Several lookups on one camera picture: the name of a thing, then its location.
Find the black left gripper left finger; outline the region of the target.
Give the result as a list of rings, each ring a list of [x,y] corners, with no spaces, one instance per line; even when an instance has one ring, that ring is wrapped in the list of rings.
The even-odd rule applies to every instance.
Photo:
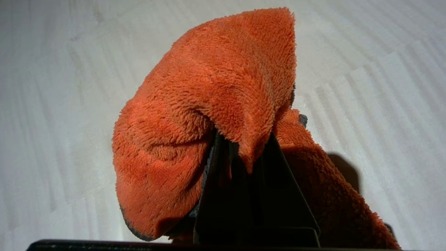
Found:
[[[243,244],[252,226],[247,170],[238,145],[217,133],[194,224],[194,244]]]

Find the orange microfibre cloth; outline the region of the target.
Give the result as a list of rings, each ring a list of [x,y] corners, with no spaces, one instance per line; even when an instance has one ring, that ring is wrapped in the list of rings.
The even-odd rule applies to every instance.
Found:
[[[292,108],[295,18],[288,8],[259,9],[187,31],[147,75],[113,132],[118,203],[129,230],[153,241],[194,241],[194,224],[217,133],[238,145],[247,170],[253,226],[243,244],[264,244],[254,221],[251,176],[275,135],[320,228],[323,248],[391,249],[392,232],[349,184]]]

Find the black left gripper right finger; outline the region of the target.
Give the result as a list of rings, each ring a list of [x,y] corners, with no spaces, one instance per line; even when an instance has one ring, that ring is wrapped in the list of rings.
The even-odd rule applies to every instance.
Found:
[[[264,244],[319,244],[320,228],[275,135],[255,162],[251,176],[254,221]]]

